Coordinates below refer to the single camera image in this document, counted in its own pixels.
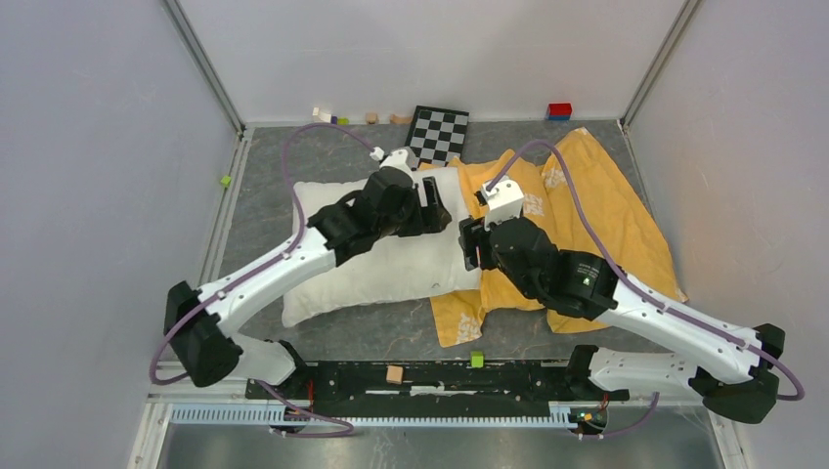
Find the white pillow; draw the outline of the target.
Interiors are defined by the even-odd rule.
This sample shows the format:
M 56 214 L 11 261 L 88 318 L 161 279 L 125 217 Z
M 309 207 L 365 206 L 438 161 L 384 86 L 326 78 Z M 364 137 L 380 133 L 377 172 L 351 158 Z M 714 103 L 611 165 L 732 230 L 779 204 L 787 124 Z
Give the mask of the white pillow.
M 304 281 L 283 297 L 282 323 L 304 320 L 342 308 L 424 299 L 476 289 L 481 273 L 465 266 L 458 223 L 470 213 L 463 199 L 458 170 L 453 167 L 417 171 L 420 181 L 433 177 L 451 221 L 437 234 L 387 236 L 371 250 L 327 273 Z

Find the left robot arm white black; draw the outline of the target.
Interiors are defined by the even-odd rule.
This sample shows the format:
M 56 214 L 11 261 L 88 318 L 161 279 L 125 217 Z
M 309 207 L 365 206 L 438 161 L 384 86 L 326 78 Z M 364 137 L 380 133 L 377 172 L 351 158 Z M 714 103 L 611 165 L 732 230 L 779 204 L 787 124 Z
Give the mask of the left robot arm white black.
M 242 325 L 302 282 L 369 252 L 382 238 L 444 231 L 452 220 L 437 180 L 416 181 L 384 167 L 365 185 L 312 215 L 305 228 L 268 254 L 198 288 L 182 280 L 167 293 L 164 338 L 196 387 L 235 375 L 299 396 L 306 370 L 290 348 L 240 334 Z

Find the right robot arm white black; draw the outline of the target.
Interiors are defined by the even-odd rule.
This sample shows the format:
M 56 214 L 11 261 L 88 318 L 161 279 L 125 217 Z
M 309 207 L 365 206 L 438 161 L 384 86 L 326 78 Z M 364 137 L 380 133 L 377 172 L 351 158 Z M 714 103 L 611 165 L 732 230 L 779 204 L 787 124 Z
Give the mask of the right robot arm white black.
M 586 251 L 560 250 L 526 218 L 459 224 L 469 269 L 497 270 L 526 299 L 571 318 L 598 321 L 663 347 L 625 353 L 580 345 L 564 373 L 581 400 L 602 394 L 672 396 L 699 401 L 731 420 L 759 424 L 780 401 L 775 375 L 785 333 L 772 324 L 742 327 L 712 319 L 654 291 Z

